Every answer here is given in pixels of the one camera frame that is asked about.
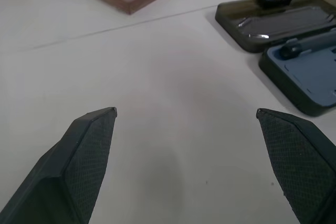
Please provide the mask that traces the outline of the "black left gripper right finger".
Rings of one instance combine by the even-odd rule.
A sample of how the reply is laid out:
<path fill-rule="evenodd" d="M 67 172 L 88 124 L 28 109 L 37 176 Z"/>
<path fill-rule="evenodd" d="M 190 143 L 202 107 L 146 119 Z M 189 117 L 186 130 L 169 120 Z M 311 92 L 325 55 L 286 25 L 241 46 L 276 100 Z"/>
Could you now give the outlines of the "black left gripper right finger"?
<path fill-rule="evenodd" d="M 258 109 L 274 175 L 300 223 L 335 223 L 335 145 L 312 122 Z"/>

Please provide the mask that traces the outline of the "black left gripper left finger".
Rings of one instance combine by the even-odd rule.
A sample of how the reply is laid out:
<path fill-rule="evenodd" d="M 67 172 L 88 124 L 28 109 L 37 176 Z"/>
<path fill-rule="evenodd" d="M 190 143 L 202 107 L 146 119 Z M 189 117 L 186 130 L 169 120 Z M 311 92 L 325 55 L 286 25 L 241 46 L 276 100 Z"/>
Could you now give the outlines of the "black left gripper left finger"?
<path fill-rule="evenodd" d="M 107 169 L 117 110 L 75 119 L 28 173 L 1 223 L 88 223 Z"/>

